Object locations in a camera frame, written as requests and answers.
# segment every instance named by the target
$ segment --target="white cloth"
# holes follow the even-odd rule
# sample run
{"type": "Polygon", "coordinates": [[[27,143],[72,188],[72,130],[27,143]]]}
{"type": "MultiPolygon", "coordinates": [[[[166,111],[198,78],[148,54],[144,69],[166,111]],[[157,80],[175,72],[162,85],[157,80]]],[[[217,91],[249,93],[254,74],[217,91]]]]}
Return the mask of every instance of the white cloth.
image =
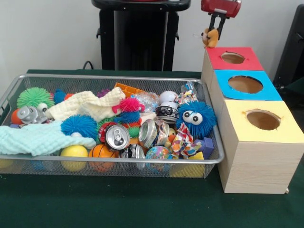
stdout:
{"type": "Polygon", "coordinates": [[[46,116],[49,119],[65,120],[70,116],[90,115],[97,122],[120,114],[114,113],[112,107],[119,105],[120,100],[125,98],[125,94],[119,87],[115,87],[104,97],[98,98],[91,91],[84,91],[74,94],[67,100],[49,108],[46,116]]]}

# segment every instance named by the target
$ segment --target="light blue cloth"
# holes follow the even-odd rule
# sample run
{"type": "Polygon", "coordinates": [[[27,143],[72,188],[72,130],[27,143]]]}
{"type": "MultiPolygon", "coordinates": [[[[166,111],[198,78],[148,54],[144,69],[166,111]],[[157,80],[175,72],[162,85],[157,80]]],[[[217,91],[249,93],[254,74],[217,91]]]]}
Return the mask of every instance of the light blue cloth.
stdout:
{"type": "Polygon", "coordinates": [[[61,132],[62,121],[49,124],[29,124],[21,129],[0,127],[0,154],[28,153],[49,155],[71,145],[96,146],[92,138],[66,136],[61,132]]]}

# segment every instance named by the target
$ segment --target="white ball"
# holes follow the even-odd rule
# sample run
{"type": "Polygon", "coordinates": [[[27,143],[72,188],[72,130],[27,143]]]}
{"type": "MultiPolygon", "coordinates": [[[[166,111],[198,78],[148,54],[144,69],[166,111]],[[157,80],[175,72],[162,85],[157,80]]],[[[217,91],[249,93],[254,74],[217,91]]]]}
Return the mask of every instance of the white ball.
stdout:
{"type": "Polygon", "coordinates": [[[165,91],[160,95],[160,103],[163,103],[165,101],[174,101],[177,97],[176,92],[173,91],[165,91]]]}
{"type": "Polygon", "coordinates": [[[177,109],[178,108],[178,104],[172,101],[165,101],[161,104],[161,106],[169,106],[171,108],[177,109]]]}

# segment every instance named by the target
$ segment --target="purple block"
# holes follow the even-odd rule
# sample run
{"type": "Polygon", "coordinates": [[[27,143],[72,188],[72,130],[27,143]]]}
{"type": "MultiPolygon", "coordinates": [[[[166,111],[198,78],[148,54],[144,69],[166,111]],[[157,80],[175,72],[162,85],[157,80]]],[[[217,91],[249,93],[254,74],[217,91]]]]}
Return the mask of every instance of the purple block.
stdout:
{"type": "Polygon", "coordinates": [[[204,159],[208,159],[214,149],[212,139],[204,137],[203,140],[197,139],[194,141],[194,143],[197,143],[197,142],[200,142],[202,145],[198,151],[199,152],[202,151],[203,155],[204,155],[204,159]]]}
{"type": "Polygon", "coordinates": [[[18,124],[11,124],[9,127],[11,127],[11,128],[19,128],[19,125],[18,124]]]}

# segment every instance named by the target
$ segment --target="wire mesh basket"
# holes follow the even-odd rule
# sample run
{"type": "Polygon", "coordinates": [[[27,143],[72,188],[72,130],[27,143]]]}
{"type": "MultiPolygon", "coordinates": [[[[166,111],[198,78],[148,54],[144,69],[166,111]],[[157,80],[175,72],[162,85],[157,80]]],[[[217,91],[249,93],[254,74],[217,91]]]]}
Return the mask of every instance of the wire mesh basket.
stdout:
{"type": "MultiPolygon", "coordinates": [[[[141,78],[120,76],[70,76],[70,75],[24,75],[15,78],[0,100],[0,124],[9,125],[11,115],[17,109],[17,98],[27,88],[40,87],[48,91],[60,88],[66,93],[113,88],[116,82],[157,94],[166,90],[177,93],[187,81],[192,81],[198,99],[211,105],[206,85],[199,80],[141,78]]],[[[214,165],[224,159],[218,127],[213,128],[209,138],[214,150],[208,160],[165,160],[90,158],[30,155],[0,155],[0,173],[86,175],[86,176],[137,176],[137,177],[189,177],[205,178],[214,165]]]]}

